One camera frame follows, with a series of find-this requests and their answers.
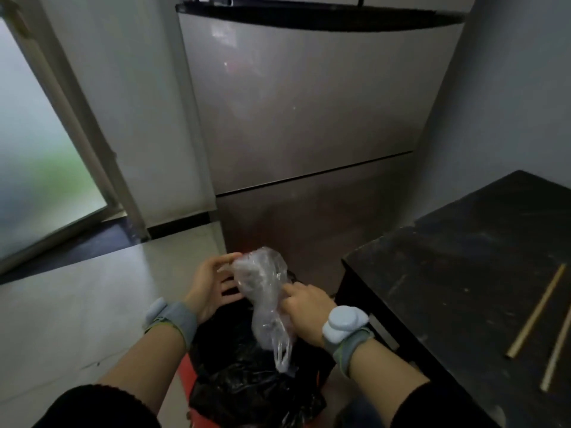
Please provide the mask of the person's right hand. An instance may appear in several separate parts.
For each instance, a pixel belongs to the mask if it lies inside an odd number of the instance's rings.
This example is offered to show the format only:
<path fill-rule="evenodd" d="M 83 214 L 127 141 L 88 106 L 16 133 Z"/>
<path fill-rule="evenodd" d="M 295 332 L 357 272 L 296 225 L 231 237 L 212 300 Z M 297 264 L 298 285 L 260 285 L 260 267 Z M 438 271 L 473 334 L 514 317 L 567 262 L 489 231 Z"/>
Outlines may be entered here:
<path fill-rule="evenodd" d="M 291 319 L 295 333 L 308 344 L 324 348 L 322 327 L 337 304 L 324 290 L 308 286 L 308 300 L 300 313 L 286 313 Z"/>

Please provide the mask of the person's left hand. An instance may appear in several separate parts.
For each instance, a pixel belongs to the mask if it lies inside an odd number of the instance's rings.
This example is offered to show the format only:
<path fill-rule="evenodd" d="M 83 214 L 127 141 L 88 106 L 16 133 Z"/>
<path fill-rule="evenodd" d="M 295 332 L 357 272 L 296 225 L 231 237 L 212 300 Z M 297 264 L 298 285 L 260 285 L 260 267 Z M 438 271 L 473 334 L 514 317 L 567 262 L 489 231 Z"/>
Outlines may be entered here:
<path fill-rule="evenodd" d="M 213 258 L 204 260 L 198 266 L 189 292 L 183 300 L 190 311 L 196 314 L 198 325 L 209 320 L 220 307 L 244 299 L 229 265 L 213 268 Z"/>

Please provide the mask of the clear plastic bag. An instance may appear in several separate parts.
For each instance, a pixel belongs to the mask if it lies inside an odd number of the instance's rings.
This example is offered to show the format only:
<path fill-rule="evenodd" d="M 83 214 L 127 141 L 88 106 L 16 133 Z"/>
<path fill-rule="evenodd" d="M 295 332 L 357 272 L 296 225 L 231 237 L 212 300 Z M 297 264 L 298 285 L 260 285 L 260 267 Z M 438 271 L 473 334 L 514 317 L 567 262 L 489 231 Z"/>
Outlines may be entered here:
<path fill-rule="evenodd" d="M 283 286 L 291 283 L 285 260 L 264 246 L 234 260 L 230 268 L 239 292 L 253 305 L 255 339 L 263 350 L 273 352 L 276 370 L 287 373 L 296 334 L 290 316 L 281 307 Z"/>

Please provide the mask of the person's right forearm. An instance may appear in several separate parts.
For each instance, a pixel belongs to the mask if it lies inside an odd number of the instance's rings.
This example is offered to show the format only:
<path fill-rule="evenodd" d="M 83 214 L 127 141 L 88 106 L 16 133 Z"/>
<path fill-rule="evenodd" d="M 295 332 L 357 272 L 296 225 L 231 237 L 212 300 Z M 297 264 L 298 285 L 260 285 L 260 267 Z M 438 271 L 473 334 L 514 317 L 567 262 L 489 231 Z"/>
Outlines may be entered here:
<path fill-rule="evenodd" d="M 389 427 L 397 410 L 429 379 L 374 338 L 358 345 L 349 362 L 349 377 Z"/>

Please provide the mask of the person's left forearm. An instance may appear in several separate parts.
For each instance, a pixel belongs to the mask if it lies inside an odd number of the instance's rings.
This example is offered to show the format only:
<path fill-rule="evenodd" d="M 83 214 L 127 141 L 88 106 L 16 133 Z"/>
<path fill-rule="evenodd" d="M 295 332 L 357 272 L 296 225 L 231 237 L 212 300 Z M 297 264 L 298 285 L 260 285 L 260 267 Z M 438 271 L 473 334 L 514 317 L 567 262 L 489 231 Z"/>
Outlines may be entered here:
<path fill-rule="evenodd" d="M 186 353 L 181 332 L 169 323 L 160 323 L 147 331 L 96 383 L 131 394 L 158 415 Z"/>

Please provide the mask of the grey right wrist tracker band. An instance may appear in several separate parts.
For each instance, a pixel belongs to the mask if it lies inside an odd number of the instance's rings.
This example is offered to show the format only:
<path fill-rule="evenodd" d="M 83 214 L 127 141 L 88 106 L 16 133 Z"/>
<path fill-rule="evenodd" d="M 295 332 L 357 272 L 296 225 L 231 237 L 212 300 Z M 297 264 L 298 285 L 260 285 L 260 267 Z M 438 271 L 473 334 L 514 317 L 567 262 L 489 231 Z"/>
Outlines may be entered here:
<path fill-rule="evenodd" d="M 375 337 L 367 326 L 368 320 L 363 310 L 341 305 L 331 310 L 322 327 L 324 349 L 345 377 L 349 377 L 351 359 L 357 347 Z"/>

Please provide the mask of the grey wrist tracker band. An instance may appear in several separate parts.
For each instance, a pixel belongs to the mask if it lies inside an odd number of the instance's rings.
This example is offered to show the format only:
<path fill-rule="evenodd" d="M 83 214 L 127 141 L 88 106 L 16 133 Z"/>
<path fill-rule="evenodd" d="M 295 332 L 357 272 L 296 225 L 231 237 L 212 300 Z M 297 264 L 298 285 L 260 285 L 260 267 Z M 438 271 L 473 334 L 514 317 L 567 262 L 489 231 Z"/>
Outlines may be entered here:
<path fill-rule="evenodd" d="M 160 297 L 147 309 L 143 331 L 147 333 L 162 323 L 169 324 L 179 332 L 188 352 L 198 329 L 196 314 L 183 302 L 167 303 L 163 297 Z"/>
<path fill-rule="evenodd" d="M 351 359 L 357 347 L 375 337 L 367 326 L 368 320 L 363 310 L 341 305 L 331 310 L 322 327 L 324 349 L 345 377 L 349 377 Z"/>

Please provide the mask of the grey left wrist tracker band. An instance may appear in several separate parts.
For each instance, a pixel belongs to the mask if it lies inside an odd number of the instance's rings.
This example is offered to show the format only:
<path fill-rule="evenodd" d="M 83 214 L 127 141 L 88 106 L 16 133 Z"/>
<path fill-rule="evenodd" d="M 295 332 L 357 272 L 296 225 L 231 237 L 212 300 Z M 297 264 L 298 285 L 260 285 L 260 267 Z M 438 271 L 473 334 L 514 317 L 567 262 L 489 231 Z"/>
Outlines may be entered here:
<path fill-rule="evenodd" d="M 143 331 L 147 333 L 162 323 L 169 324 L 179 332 L 188 352 L 198 329 L 196 314 L 183 302 L 167 303 L 163 297 L 160 297 L 147 309 Z"/>

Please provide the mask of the black trash bag liner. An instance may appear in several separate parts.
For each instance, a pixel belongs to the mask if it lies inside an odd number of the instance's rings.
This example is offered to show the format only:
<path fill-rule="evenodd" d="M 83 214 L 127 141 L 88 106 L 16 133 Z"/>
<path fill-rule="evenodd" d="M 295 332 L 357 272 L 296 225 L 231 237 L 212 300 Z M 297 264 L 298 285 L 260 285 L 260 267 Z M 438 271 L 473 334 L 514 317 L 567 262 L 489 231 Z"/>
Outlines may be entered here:
<path fill-rule="evenodd" d="M 286 373 L 251 330 L 247 299 L 219 308 L 199 326 L 189 350 L 196 380 L 189 407 L 219 428 L 306 428 L 326 408 L 321 389 L 334 361 L 297 339 Z"/>

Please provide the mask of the red trash bin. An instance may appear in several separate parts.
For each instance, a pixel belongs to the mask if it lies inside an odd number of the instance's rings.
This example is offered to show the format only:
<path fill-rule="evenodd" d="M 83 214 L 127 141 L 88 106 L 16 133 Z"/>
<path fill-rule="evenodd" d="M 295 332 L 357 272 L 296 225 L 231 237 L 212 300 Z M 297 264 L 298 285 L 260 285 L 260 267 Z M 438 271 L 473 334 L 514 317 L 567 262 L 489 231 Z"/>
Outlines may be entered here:
<path fill-rule="evenodd" d="M 179 374 L 191 428 L 307 428 L 327 407 L 322 389 L 333 368 L 321 350 L 305 350 L 287 373 L 270 352 L 254 348 L 183 358 Z"/>

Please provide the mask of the silver refrigerator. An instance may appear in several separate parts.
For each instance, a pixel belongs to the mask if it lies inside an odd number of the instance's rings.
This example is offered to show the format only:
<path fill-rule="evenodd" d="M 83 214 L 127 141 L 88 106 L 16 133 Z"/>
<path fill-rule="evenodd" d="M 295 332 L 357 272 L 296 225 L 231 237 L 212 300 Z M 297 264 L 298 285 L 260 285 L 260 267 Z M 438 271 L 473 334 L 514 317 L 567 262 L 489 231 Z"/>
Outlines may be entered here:
<path fill-rule="evenodd" d="M 475 0 L 181 0 L 225 247 L 335 294 L 395 221 Z"/>

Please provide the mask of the dark wooden table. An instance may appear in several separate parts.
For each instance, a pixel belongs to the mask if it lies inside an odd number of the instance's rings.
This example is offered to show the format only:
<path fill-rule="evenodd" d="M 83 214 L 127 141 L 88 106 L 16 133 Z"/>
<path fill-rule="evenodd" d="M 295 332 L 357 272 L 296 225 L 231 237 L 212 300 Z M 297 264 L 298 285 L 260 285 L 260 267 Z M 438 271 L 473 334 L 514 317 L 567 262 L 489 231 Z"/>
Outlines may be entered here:
<path fill-rule="evenodd" d="M 335 301 L 373 315 L 397 353 L 469 396 L 494 426 L 571 428 L 571 331 L 539 389 L 571 303 L 571 188 L 516 171 L 342 259 Z M 561 264 L 523 348 L 505 356 Z"/>

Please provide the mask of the frosted glass sliding door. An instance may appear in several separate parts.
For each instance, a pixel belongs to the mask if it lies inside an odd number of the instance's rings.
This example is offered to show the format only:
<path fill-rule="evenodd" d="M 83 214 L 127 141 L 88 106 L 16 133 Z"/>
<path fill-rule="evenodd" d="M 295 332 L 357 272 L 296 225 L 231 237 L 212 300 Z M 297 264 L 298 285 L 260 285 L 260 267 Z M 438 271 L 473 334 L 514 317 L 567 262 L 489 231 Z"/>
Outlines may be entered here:
<path fill-rule="evenodd" d="M 0 0 L 0 285 L 122 212 L 148 240 L 41 0 Z"/>

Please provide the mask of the bamboo chopstick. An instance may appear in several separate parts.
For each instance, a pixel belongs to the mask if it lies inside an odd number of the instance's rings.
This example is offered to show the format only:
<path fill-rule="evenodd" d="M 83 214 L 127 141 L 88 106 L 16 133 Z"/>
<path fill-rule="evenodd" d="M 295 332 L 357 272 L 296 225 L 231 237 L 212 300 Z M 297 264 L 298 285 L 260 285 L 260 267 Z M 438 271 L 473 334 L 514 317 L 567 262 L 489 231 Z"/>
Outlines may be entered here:
<path fill-rule="evenodd" d="M 529 315 L 527 320 L 525 321 L 523 327 L 520 329 L 516 339 L 510 345 L 509 349 L 507 350 L 505 356 L 509 359 L 514 359 L 520 350 L 523 348 L 525 341 L 527 340 L 528 336 L 531 334 L 535 324 L 539 320 L 540 315 L 544 311 L 549 299 L 553 295 L 557 285 L 559 284 L 564 272 L 566 271 L 567 265 L 561 264 L 557 271 L 554 273 L 551 281 L 548 283 L 545 291 L 543 292 L 541 298 L 539 299 L 538 303 L 532 310 L 532 313 Z"/>
<path fill-rule="evenodd" d="M 556 342 L 554 344 L 553 351 L 552 351 L 552 353 L 549 357 L 548 363 L 546 365 L 546 370 L 544 372 L 544 376 L 543 376 L 541 383 L 539 385 L 539 389 L 543 393 L 548 392 L 550 385 L 553 381 L 554 374 L 555 374 L 556 368 L 557 368 L 557 364 L 559 362 L 561 352 L 562 352 L 563 347 L 565 345 L 565 341 L 567 339 L 567 335 L 568 335 L 570 328 L 571 328 L 571 303 L 569 304 L 569 307 L 567 309 L 567 313 L 565 315 L 561 329 L 559 331 Z"/>

